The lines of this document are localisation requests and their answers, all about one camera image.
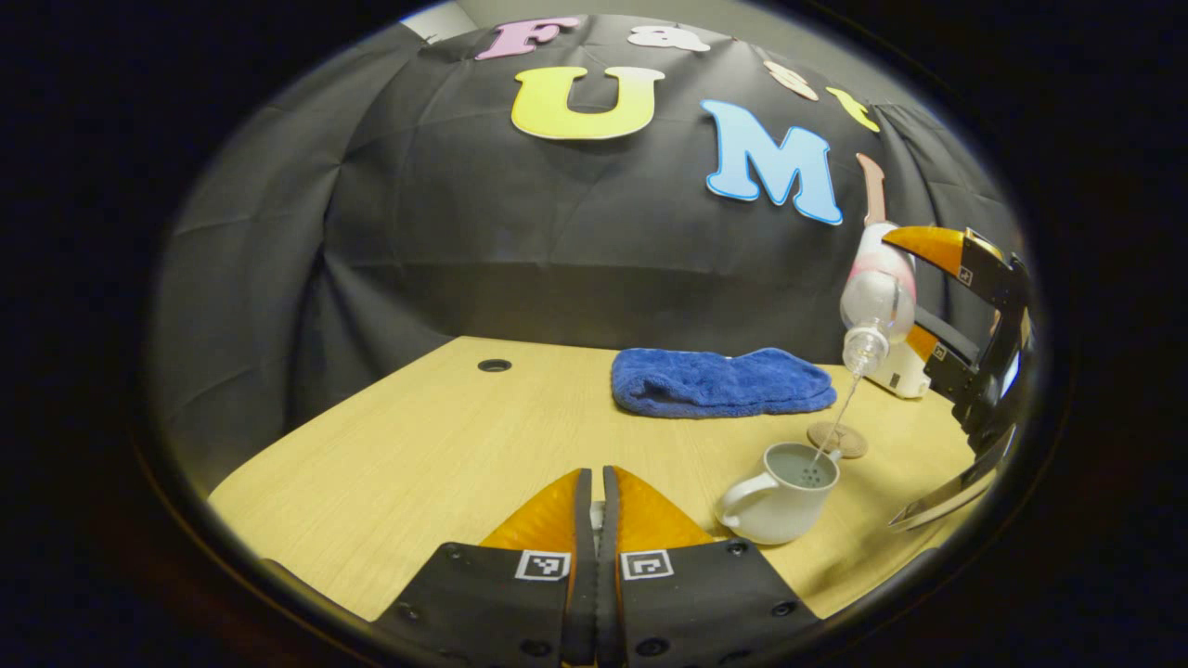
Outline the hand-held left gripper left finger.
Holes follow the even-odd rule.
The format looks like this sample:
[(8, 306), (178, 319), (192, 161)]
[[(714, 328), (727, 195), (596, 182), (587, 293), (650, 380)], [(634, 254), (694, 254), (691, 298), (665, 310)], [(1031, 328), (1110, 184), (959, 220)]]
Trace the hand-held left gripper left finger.
[(373, 628), (450, 667), (595, 661), (590, 470), (561, 475), (479, 546), (432, 552)]

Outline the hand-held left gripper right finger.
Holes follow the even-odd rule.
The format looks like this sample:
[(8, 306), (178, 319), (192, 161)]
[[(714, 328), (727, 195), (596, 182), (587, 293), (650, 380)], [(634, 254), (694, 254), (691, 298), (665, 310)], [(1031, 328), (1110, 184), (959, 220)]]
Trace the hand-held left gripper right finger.
[(640, 477), (604, 470), (599, 664), (762, 667), (820, 618), (747, 540), (716, 540)]

